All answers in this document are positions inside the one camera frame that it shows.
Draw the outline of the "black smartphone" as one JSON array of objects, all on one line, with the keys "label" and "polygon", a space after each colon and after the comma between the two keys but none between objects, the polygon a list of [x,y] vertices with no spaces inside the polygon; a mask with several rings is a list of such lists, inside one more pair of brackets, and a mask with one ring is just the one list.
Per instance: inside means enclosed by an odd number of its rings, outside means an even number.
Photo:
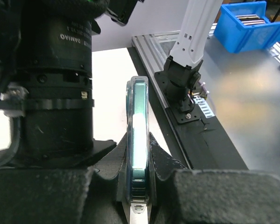
[{"label": "black smartphone", "polygon": [[126,84],[126,198],[135,214],[149,202],[148,78],[132,77]]}]

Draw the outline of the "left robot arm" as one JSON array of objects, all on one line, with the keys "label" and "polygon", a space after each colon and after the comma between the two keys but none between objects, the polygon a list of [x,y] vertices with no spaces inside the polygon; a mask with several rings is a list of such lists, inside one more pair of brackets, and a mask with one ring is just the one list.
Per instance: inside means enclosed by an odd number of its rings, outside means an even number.
[{"label": "left robot arm", "polygon": [[12,142],[0,155],[0,224],[125,224],[126,195],[153,224],[181,224],[184,166],[148,142],[141,183],[127,135],[93,138],[91,36],[107,0],[0,0],[0,109]]}]

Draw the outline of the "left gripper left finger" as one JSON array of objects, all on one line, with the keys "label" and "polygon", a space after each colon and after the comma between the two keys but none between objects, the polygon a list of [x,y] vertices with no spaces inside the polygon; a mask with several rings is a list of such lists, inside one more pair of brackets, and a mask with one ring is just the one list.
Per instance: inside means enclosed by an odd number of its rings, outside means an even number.
[{"label": "left gripper left finger", "polygon": [[93,183],[93,223],[128,224],[130,206],[126,200],[125,133],[118,145],[95,166]]}]

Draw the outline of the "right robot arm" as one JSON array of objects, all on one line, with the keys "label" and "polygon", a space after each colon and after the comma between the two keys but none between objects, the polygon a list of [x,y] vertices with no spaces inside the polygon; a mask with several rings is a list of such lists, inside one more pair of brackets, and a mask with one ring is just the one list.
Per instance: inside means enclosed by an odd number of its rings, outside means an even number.
[{"label": "right robot arm", "polygon": [[221,0],[188,2],[177,40],[163,70],[154,75],[168,111],[178,124],[200,119],[192,93],[201,78],[205,44],[222,3]]}]

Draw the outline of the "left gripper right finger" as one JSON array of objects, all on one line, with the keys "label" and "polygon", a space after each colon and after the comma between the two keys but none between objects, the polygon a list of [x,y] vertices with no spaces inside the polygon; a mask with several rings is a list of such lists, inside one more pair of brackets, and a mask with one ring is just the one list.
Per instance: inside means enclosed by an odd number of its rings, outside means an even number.
[{"label": "left gripper right finger", "polygon": [[149,133],[150,168],[152,169],[152,209],[151,224],[184,224],[180,217],[181,205],[178,202],[174,184],[176,171],[190,171],[179,160],[168,154]]}]

